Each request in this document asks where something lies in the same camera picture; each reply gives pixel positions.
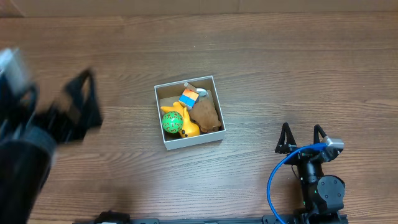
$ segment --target yellow rubber duck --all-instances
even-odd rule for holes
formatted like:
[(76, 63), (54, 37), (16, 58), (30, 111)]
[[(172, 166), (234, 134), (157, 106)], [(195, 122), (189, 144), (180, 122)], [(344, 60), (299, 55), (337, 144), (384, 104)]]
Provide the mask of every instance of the yellow rubber duck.
[(174, 102), (173, 106), (161, 106), (160, 109), (164, 112), (164, 113), (168, 113), (170, 111), (177, 111), (181, 116), (183, 116), (183, 107), (180, 104), (180, 102)]
[(180, 133), (182, 138), (188, 138), (200, 135), (199, 126), (191, 122), (187, 108), (183, 109), (182, 119), (184, 123), (182, 124), (181, 131), (178, 131), (178, 133)]

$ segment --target wall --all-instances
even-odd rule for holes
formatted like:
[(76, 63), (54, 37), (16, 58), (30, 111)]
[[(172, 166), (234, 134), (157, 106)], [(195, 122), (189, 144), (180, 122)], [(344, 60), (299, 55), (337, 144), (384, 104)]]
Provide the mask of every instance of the wall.
[(149, 14), (211, 14), (211, 13), (240, 13), (240, 12), (398, 11), (398, 0), (0, 0), (0, 1), (4, 2), (6, 6), (6, 11), (3, 12), (4, 15), (15, 16), (19, 14), (26, 17), (116, 16), (116, 15), (131, 16), (131, 15), (149, 15)]

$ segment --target colorful cube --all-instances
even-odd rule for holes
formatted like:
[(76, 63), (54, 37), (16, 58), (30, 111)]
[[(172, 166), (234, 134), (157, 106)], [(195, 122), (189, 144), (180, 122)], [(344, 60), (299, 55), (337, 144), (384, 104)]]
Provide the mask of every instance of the colorful cube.
[(199, 97), (198, 93), (186, 89), (184, 90), (184, 92), (180, 97), (180, 103), (181, 105), (185, 106), (188, 110), (191, 110), (193, 108), (193, 105), (197, 101), (198, 97)]

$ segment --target black metal bracket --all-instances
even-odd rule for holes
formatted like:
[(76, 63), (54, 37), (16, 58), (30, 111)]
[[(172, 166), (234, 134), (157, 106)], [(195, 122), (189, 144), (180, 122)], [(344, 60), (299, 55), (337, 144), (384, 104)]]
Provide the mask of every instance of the black metal bracket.
[[(95, 221), (91, 222), (75, 222), (73, 224), (280, 224), (280, 221), (274, 215), (264, 215), (258, 218), (207, 218), (207, 219), (184, 219), (184, 220), (159, 220), (156, 218), (143, 218), (126, 220), (130, 217), (127, 214), (116, 212), (103, 212)], [(308, 224), (299, 215), (281, 215), (283, 221), (288, 224)], [(348, 224), (346, 215), (334, 214), (328, 217), (329, 221), (319, 223), (341, 223)]]
[[(82, 89), (86, 81), (90, 82), (88, 97), (85, 99)], [(82, 140), (87, 130), (102, 125), (100, 108), (96, 100), (93, 72), (89, 69), (81, 72), (65, 86), (65, 93), (72, 99), (69, 111), (60, 111), (52, 105), (46, 112), (35, 114), (32, 121), (50, 133), (57, 143)]]
[(324, 138), (326, 137), (326, 133), (323, 131), (319, 124), (313, 127), (313, 143), (320, 143), (319, 134)]
[(288, 154), (295, 151), (297, 148), (296, 141), (292, 131), (290, 130), (289, 124), (284, 123), (282, 125), (282, 132), (279, 137), (278, 145), (276, 145), (275, 153)]

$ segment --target toy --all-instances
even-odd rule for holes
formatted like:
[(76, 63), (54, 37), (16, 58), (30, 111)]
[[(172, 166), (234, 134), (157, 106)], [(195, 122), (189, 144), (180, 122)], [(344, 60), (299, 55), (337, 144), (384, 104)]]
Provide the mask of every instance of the toy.
[(197, 103), (189, 114), (191, 118), (199, 124), (200, 130), (204, 133), (208, 131), (218, 131), (218, 127), (221, 126), (216, 109), (213, 103), (208, 99), (204, 99)]
[(208, 96), (207, 91), (205, 89), (202, 88), (196, 88), (193, 85), (189, 84), (189, 83), (184, 83), (184, 86), (191, 90), (194, 91), (195, 93), (198, 93), (199, 96)]
[(181, 105), (188, 108), (188, 110), (191, 110), (193, 108), (193, 105), (195, 104), (196, 100), (198, 99), (198, 97), (199, 97), (198, 93), (195, 93), (194, 91), (186, 89), (182, 93), (179, 102), (181, 103)]
[(182, 116), (176, 111), (170, 111), (162, 118), (162, 127), (168, 133), (177, 133), (183, 127)]
[(179, 102), (174, 102), (173, 106), (161, 106), (160, 109), (164, 113), (168, 113), (170, 111), (177, 111), (182, 116), (183, 107), (181, 106), (181, 104)]
[(200, 135), (199, 126), (191, 122), (187, 108), (183, 110), (183, 125), (182, 130), (179, 131), (182, 138), (194, 137)]

